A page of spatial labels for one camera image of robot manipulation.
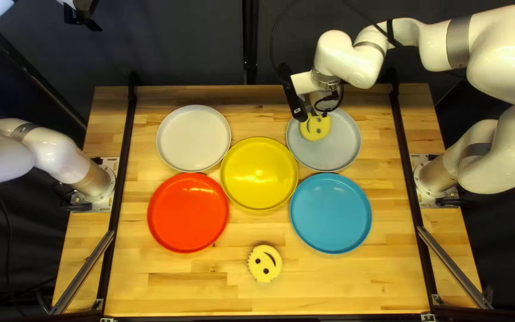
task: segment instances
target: yellow sponge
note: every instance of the yellow sponge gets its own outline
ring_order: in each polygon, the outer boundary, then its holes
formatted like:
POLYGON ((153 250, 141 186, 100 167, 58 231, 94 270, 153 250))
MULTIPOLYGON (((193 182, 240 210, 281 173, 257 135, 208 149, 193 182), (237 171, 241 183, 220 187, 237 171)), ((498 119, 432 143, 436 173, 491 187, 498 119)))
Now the yellow sponge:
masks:
POLYGON ((321 117, 312 116, 311 113, 307 114, 309 115, 307 121, 299 123, 299 133, 301 133, 301 136, 311 142, 326 137, 331 129, 331 116, 321 117))
POLYGON ((259 245, 248 258, 249 272, 257 282, 269 283, 282 272, 282 257, 269 245, 259 245))

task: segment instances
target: wooden tabletop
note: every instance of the wooden tabletop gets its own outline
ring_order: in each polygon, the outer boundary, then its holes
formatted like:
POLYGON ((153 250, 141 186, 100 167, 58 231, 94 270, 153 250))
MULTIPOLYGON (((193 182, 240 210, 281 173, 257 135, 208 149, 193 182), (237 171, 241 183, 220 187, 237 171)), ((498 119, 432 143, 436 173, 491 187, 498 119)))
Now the wooden tabletop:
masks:
MULTIPOLYGON (((352 252, 325 255, 305 245, 291 227, 288 203, 259 215, 230 203, 224 233, 194 254, 176 254, 152 238, 146 222, 154 190, 178 173, 158 156, 160 122, 189 104, 221 112, 232 131, 231 145, 253 136, 285 144, 290 120, 281 86, 144 86, 138 88, 128 172, 114 251, 105 314, 123 316, 312 315, 419 313, 429 310, 391 107, 390 85, 368 90, 346 87, 342 109, 359 125, 363 147, 339 174, 356 182, 373 210, 367 240, 352 252), (260 242, 276 247, 284 261, 271 285, 258 285, 247 257, 260 242)), ((409 151, 444 151, 426 84, 402 84, 399 101, 409 151)), ((90 157, 120 154, 126 88, 96 89, 84 151, 90 157)), ((220 165, 204 171, 220 181, 220 165)), ((299 165, 300 181, 316 173, 299 165)), ((423 210, 426 228, 480 286, 460 209, 423 210)), ((106 232, 109 214, 72 214, 55 287, 58 299, 106 232)), ((473 306, 437 258, 438 293, 449 304, 473 306)), ((88 309, 96 298, 100 265, 69 307, 88 309)))

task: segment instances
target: dark background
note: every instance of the dark background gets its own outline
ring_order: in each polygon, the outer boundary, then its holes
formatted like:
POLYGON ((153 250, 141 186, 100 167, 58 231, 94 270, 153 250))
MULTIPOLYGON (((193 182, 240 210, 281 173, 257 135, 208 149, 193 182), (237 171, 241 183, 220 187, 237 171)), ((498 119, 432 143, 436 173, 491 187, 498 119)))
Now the dark background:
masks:
MULTIPOLYGON (((258 84, 278 84, 268 60, 268 41, 277 15, 289 0, 259 1, 257 19, 258 84)), ((515 1, 352 1, 373 20, 412 17, 440 22, 475 12, 515 4, 515 1)), ((145 85, 244 84, 242 2, 237 0, 109 0, 93 19, 104 29, 67 25, 55 1, 19 1, 0 18, 0 33, 27 63, 56 89, 75 113, 88 118, 95 86, 126 85, 136 70, 145 85)), ((274 40, 277 62, 295 72, 309 70, 321 33, 340 29, 352 38, 368 21, 341 1, 303 0, 287 12, 274 40)), ((0 118, 18 117, 67 133, 79 145, 84 130, 9 59, 0 42, 0 118)), ((424 70, 416 48, 387 53, 383 71, 394 67, 402 82, 430 84, 446 146, 472 124, 497 118, 510 104, 476 91, 465 70, 451 74, 424 70)), ((56 276, 68 213, 50 191, 55 180, 42 171, 0 184, 14 227, 11 285, 21 290, 56 276)), ((465 191, 475 207, 463 208, 483 286, 494 289, 494 306, 515 309, 515 189, 481 196, 465 191)), ((7 229, 0 209, 0 298, 4 285, 7 229)), ((53 282, 39 289, 49 299, 53 282)), ((27 315, 44 314, 35 291, 17 299, 27 315)), ((20 316, 11 303, 0 307, 0 318, 20 316)))

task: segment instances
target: white plate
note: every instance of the white plate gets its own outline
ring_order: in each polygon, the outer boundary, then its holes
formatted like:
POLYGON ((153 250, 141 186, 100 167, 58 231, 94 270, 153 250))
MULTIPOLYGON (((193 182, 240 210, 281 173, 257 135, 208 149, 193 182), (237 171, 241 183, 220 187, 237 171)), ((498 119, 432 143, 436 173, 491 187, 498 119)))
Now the white plate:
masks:
POLYGON ((183 106, 164 118, 156 134, 162 160, 182 172, 217 165, 228 152, 231 132, 225 117, 204 105, 183 106))
POLYGON ((291 119, 286 130, 287 146, 302 165, 321 172, 339 171, 351 164, 361 150, 361 131, 342 109, 331 112, 329 134, 316 142, 299 133, 299 122, 291 119))

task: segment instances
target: gray joint band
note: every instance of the gray joint band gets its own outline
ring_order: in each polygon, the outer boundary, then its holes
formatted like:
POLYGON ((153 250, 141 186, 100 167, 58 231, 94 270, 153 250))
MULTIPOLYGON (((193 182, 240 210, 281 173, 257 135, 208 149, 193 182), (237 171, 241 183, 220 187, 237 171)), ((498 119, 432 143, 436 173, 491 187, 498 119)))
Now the gray joint band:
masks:
POLYGON ((473 155, 486 155, 490 152, 492 143, 473 143, 467 145, 462 152, 462 158, 472 157, 473 155))
POLYGON ((33 123, 25 123, 18 126, 16 129, 11 132, 10 137, 12 139, 18 140, 19 142, 23 141, 23 138, 31 132, 34 128, 38 128, 39 126, 33 123))
POLYGON ((384 58, 384 49, 381 48, 381 46, 375 44, 374 42, 371 42, 371 41, 361 41, 361 42, 357 42, 355 45, 353 45, 353 48, 355 47, 359 47, 359 46, 369 46, 369 47, 373 47, 377 50, 379 50, 381 52, 381 55, 383 55, 383 58, 384 58))
POLYGON ((446 30, 446 55, 452 68, 466 67, 470 58, 468 26, 472 16, 452 19, 446 30))

